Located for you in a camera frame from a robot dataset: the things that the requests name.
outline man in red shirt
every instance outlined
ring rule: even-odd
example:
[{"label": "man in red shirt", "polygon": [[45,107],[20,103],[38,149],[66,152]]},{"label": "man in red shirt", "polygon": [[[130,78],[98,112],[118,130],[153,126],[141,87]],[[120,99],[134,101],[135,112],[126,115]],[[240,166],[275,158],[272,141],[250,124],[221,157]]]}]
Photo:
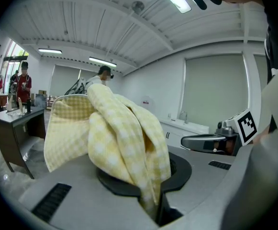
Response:
[{"label": "man in red shirt", "polygon": [[23,62],[21,65],[22,74],[17,77],[15,82],[17,83],[17,98],[16,104],[19,107],[19,98],[22,103],[26,103],[30,98],[30,89],[32,87],[32,78],[27,75],[28,62]]}]

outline bottle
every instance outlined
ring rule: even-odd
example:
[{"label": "bottle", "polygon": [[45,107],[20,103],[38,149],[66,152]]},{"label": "bottle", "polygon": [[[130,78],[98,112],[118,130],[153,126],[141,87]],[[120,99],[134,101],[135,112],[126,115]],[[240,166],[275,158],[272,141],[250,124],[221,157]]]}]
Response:
[{"label": "bottle", "polygon": [[26,103],[27,103],[27,112],[30,113],[30,112],[31,112],[30,107],[31,107],[31,105],[32,105],[31,100],[28,99]]}]

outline plaid cloth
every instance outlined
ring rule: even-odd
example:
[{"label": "plaid cloth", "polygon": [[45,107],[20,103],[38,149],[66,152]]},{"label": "plaid cloth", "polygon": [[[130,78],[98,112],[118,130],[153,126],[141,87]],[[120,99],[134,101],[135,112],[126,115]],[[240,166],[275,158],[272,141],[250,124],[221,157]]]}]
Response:
[{"label": "plaid cloth", "polygon": [[44,145],[49,171],[88,153],[109,175],[138,186],[142,207],[154,217],[160,184],[171,176],[158,119],[102,84],[91,85],[87,95],[54,102]]}]

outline floor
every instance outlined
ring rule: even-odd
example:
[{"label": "floor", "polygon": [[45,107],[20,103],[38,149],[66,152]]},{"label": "floor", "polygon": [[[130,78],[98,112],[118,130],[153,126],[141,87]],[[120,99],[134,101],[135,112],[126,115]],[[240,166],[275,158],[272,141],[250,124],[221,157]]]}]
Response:
[{"label": "floor", "polygon": [[[45,111],[45,128],[47,129],[50,111]],[[48,172],[44,160],[44,140],[40,139],[28,152],[27,167],[34,176],[34,180],[29,177],[25,169],[11,164],[14,172],[12,173],[0,152],[0,190],[5,191],[13,198],[19,199],[20,196],[38,179],[44,177]]]}]

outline cabinet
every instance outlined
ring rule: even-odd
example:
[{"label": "cabinet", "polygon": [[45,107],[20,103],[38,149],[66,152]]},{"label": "cabinet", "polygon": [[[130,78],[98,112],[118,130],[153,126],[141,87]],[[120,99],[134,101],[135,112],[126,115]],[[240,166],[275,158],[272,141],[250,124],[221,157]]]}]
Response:
[{"label": "cabinet", "polygon": [[164,123],[160,123],[168,146],[186,149],[181,145],[181,139],[185,136],[195,136],[196,133],[179,129]]}]

